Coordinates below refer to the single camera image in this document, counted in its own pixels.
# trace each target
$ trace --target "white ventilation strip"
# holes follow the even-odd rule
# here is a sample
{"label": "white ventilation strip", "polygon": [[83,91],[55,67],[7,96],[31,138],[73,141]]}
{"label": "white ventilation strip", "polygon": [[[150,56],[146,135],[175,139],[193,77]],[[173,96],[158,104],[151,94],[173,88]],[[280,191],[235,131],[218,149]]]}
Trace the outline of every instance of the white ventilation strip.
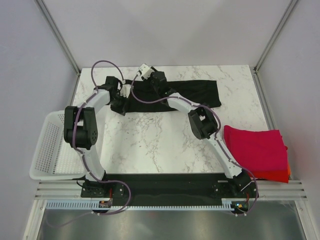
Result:
{"label": "white ventilation strip", "polygon": [[[217,206],[128,206],[126,210],[139,211],[233,211],[231,201],[222,200],[222,205]],[[99,207],[99,200],[48,200],[46,209],[50,210],[108,210]],[[121,206],[112,206],[117,210]]]}

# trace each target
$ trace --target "white wall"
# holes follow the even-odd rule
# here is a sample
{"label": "white wall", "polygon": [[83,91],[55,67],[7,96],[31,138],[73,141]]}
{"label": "white wall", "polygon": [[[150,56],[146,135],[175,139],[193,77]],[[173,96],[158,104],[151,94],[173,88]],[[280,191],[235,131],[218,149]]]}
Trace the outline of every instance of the white wall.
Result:
{"label": "white wall", "polygon": [[320,227],[320,1],[300,1],[260,70],[271,110]]}
{"label": "white wall", "polygon": [[254,66],[290,0],[44,0],[80,67]]}
{"label": "white wall", "polygon": [[33,0],[0,8],[0,234],[22,239],[38,183],[29,177],[45,116],[63,109],[76,74]]}

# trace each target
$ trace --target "perforated basket wall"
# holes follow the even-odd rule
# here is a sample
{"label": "perforated basket wall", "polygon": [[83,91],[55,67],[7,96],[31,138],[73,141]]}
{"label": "perforated basket wall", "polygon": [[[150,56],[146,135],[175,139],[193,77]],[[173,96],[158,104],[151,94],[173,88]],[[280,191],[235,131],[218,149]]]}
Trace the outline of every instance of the perforated basket wall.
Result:
{"label": "perforated basket wall", "polygon": [[68,180],[85,175],[79,155],[64,140],[64,119],[63,110],[45,118],[30,169],[32,179]]}

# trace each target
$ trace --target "gray floor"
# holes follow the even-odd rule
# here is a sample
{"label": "gray floor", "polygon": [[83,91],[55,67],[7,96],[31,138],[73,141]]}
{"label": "gray floor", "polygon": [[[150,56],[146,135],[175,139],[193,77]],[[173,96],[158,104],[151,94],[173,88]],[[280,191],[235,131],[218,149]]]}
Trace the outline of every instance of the gray floor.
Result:
{"label": "gray floor", "polygon": [[[80,210],[46,210],[51,224],[65,223]],[[42,223],[39,240],[305,240],[293,204],[258,202],[248,216],[217,211],[125,211],[87,215],[61,228]]]}

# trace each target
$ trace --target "white marble table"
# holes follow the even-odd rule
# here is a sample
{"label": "white marble table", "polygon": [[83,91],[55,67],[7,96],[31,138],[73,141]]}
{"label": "white marble table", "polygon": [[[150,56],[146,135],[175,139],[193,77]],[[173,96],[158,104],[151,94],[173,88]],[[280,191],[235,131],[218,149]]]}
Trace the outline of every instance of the white marble table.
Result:
{"label": "white marble table", "polygon": [[[156,66],[168,81],[216,80],[221,107],[214,111],[222,125],[251,131],[267,130],[262,107],[247,65]],[[132,79],[138,68],[122,67],[125,79]],[[90,68],[82,70],[74,105],[93,91]],[[98,85],[106,76],[120,74],[115,68],[96,68]],[[107,173],[220,173],[223,169],[208,146],[191,132],[187,115],[181,112],[127,113],[119,115],[105,106],[98,123],[101,165]]]}

